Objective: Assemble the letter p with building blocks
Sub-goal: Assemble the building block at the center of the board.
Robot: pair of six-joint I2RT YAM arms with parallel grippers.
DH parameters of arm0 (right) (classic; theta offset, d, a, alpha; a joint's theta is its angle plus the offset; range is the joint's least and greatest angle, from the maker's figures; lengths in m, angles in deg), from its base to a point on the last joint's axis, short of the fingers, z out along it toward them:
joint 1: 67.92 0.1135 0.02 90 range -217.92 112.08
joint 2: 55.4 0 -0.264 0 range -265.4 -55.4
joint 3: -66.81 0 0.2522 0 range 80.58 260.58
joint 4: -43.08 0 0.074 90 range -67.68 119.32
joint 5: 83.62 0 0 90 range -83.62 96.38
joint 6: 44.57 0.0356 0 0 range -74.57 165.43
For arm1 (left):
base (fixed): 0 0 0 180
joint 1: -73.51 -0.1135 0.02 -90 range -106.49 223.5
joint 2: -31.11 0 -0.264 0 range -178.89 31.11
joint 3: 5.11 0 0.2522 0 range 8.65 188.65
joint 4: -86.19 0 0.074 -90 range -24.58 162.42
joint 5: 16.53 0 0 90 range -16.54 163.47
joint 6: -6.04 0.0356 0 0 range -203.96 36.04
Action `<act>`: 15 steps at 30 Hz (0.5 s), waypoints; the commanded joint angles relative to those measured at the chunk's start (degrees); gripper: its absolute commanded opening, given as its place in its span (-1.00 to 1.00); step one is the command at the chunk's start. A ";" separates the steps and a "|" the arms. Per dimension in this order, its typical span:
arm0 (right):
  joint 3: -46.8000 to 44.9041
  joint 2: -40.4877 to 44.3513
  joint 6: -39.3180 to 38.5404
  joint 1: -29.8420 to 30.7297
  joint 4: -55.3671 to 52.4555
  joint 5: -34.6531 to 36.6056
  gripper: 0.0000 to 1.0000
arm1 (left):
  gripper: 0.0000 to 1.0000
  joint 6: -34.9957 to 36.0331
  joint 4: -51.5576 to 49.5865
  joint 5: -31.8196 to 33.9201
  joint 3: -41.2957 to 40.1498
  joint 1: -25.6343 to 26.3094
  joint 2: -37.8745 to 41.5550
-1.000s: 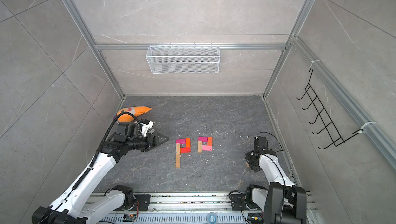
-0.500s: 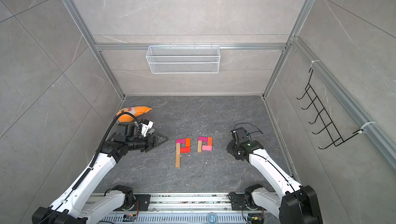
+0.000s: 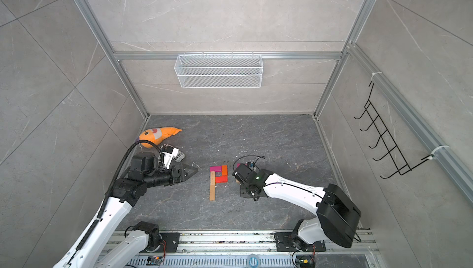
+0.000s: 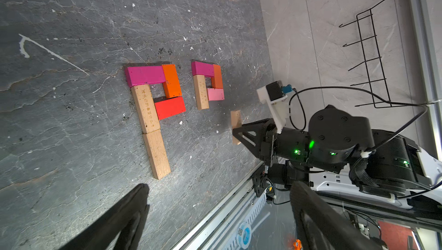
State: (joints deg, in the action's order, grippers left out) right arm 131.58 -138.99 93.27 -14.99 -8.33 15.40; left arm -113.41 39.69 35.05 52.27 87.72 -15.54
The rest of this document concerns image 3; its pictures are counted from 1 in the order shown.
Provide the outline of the wooden block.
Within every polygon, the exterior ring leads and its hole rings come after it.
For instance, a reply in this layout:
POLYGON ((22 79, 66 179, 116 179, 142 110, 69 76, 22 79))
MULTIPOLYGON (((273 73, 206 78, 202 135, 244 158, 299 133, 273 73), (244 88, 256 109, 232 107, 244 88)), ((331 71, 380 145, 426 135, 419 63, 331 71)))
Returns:
POLYGON ((209 200, 215 201, 216 200, 216 185, 211 184, 209 187, 209 200))
POLYGON ((216 185, 216 173, 215 172, 210 172, 210 184, 211 185, 216 185))

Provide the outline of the red block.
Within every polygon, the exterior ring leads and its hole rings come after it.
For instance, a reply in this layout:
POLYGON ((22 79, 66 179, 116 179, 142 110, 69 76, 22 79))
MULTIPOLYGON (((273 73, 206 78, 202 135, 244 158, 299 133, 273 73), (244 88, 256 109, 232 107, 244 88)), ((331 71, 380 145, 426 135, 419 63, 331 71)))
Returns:
POLYGON ((227 176, 219 176, 219 177, 216 177, 215 178, 215 182, 217 184, 220 184, 220 183, 227 183, 228 182, 228 177, 227 176))

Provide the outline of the orange block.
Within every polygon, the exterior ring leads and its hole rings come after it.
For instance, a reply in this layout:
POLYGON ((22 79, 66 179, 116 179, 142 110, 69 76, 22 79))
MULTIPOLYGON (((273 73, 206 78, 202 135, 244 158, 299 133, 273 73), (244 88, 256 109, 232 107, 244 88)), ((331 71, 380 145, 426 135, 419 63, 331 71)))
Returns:
POLYGON ((227 165, 221 166, 221 176, 228 176, 228 166, 227 165))

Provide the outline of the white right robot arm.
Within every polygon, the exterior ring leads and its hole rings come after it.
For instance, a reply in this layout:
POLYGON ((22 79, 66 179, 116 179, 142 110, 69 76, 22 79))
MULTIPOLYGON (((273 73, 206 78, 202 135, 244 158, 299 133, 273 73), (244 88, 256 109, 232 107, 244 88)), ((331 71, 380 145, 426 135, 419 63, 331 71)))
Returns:
POLYGON ((329 240, 340 247, 351 248, 360 242, 357 234, 362 212, 337 185, 314 187, 301 184, 266 169, 255 162, 233 165, 232 176, 240 183, 240 196, 258 201, 275 198, 292 203, 315 217, 301 219, 288 236, 298 251, 317 251, 316 246, 329 240))

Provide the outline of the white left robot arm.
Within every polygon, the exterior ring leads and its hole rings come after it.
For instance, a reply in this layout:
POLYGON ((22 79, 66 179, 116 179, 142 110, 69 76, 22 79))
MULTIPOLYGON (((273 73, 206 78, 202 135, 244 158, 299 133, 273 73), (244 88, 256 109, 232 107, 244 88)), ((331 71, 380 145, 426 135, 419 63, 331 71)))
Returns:
POLYGON ((55 266, 57 268, 123 268, 142 251, 166 251, 166 241, 159 227, 138 222, 126 231, 125 239, 104 257, 100 254, 120 222, 149 188, 170 186, 189 180, 198 168, 171 160, 161 162, 163 152, 151 141, 157 152, 132 155, 142 141, 134 142, 124 154, 108 186, 101 207, 83 233, 55 266))

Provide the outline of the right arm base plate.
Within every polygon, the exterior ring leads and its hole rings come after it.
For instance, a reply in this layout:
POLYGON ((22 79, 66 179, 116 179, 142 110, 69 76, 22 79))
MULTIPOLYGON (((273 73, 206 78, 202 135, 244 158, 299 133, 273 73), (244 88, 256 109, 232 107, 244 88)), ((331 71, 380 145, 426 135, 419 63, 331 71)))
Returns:
POLYGON ((297 230, 292 232, 277 232, 274 239, 278 252, 301 251, 301 252, 325 252, 325 235, 323 233, 300 233, 297 230))

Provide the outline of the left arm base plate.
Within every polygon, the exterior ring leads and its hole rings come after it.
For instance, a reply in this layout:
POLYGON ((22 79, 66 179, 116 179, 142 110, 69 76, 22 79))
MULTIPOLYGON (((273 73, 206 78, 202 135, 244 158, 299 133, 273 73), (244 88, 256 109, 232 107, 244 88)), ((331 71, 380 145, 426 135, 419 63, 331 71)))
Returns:
POLYGON ((175 253, 181 234, 178 232, 152 233, 145 251, 148 253, 175 253))

